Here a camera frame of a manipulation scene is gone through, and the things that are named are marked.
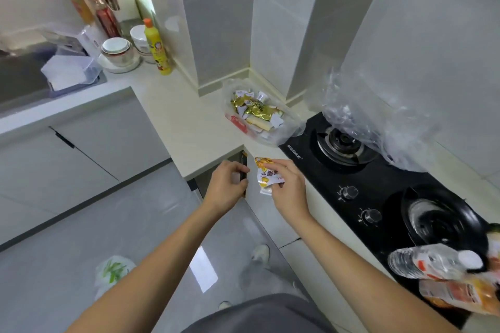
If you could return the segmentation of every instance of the yellow dish soap bottle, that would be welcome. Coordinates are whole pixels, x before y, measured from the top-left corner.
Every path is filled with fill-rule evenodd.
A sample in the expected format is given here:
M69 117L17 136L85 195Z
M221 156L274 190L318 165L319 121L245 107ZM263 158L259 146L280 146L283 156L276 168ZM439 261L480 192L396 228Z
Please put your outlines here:
M151 19L144 19L144 24L146 25L144 33L149 45L149 50L153 54L153 58L157 63L158 70L162 75L168 75L172 72L172 68L168 64L168 57L166 56L163 42L161 42L159 31L154 27L153 21Z

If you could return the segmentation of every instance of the green vegetable scraps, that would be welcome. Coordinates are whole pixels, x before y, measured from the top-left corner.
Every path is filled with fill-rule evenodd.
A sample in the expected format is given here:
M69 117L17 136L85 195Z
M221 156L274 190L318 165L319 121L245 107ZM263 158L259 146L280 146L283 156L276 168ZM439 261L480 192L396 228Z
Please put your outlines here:
M111 260L108 260L108 263L104 267L103 278L109 274L109 283L119 281L122 278L122 271L124 268L125 265L122 265L120 262L111 263Z

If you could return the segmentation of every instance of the gray shirt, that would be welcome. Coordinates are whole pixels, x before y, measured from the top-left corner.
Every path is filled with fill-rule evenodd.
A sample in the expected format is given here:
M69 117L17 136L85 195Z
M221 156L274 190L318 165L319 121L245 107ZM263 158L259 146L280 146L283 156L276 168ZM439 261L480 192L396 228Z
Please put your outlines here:
M183 333L336 333L311 303L290 294L263 296L198 320Z

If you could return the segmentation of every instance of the beige countertop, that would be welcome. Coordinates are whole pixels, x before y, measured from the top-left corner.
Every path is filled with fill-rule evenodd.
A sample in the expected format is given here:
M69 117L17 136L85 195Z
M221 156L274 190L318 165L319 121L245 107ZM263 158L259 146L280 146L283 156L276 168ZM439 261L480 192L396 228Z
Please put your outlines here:
M162 76L154 66L142 64L130 73L107 74L107 78L107 83L0 119L0 134L131 87L179 172L187 180L242 149L253 157L286 158L280 149L253 141L225 118L221 90L198 97L178 70L174 70L170 76ZM292 109L303 119L314 114L303 102ZM451 191L466 199L485 219L500 222L500 191L440 145L435 145L434 152L435 163L428 168L429 172ZM307 192L310 210L318 221L390 276L309 182Z

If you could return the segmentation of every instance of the shoe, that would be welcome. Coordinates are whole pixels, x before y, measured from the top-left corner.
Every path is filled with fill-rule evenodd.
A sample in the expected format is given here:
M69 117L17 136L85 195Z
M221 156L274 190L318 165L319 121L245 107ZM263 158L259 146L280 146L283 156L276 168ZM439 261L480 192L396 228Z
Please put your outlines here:
M218 311L225 310L226 308L229 308L230 306L233 306L230 302L222 302L219 304L219 307L217 308Z
M259 260L264 265L269 263L269 256L271 252L269 250L269 246L267 245L259 245L252 252L252 260Z

